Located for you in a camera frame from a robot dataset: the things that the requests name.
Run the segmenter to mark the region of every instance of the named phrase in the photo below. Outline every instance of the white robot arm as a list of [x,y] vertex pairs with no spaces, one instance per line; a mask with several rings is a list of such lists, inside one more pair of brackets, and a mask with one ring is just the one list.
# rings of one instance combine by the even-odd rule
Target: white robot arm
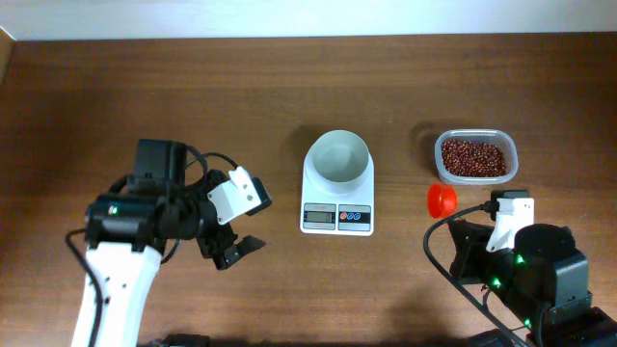
[[[88,209],[85,259],[67,236],[73,253],[94,275],[86,276],[71,346],[136,346],[146,298],[168,239],[196,239],[202,256],[212,258],[219,270],[265,245],[252,236],[234,244],[237,236],[228,224],[270,205],[261,181],[229,159],[235,167],[228,173],[230,179],[211,171],[192,186],[197,188],[185,190],[184,163],[191,149],[168,141],[140,141],[134,174]],[[124,185],[128,194],[120,193]]]

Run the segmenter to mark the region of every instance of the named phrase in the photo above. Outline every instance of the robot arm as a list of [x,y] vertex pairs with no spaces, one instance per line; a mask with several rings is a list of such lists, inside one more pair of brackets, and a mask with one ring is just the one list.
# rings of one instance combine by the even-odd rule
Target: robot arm
[[466,298],[519,344],[463,284],[488,287],[532,332],[528,338],[537,346],[617,345],[617,324],[591,305],[588,262],[567,227],[533,224],[533,200],[526,191],[493,191],[491,200],[466,211],[480,209],[491,213],[495,227],[456,219],[466,212],[436,224],[448,224],[456,247],[449,273],[428,250],[436,226],[424,239],[429,259]]
[[[187,150],[204,171],[190,186],[184,185]],[[204,158],[184,144],[140,141],[134,174],[99,196],[86,214],[89,248],[83,264],[94,277],[86,276],[73,347],[137,344],[146,297],[167,240],[196,239],[201,255],[212,258],[219,270],[265,245],[252,236],[235,244],[237,235],[228,224],[268,207],[265,187],[242,167],[229,177],[208,171]],[[121,193],[125,185],[128,192]]]

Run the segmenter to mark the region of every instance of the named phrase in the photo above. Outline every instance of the white bracket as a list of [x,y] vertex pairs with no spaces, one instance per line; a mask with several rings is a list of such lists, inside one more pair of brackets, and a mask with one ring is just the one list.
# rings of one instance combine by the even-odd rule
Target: white bracket
[[208,198],[216,207],[218,222],[221,226],[262,203],[251,176],[242,167],[230,171],[229,181],[210,191]]
[[517,232],[533,224],[533,199],[497,199],[499,210],[496,213],[495,229],[486,246],[488,252],[514,249]]

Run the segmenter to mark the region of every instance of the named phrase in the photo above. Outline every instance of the white wall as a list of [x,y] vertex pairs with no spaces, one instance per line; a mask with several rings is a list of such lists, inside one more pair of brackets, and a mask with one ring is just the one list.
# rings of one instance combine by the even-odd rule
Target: white wall
[[617,0],[0,0],[17,40],[617,30]]

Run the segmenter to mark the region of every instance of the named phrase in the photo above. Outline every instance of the red beans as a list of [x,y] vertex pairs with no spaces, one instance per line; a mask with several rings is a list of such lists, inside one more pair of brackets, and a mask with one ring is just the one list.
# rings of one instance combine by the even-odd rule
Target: red beans
[[497,146],[470,141],[447,140],[442,143],[445,169],[464,177],[505,175],[505,159]]

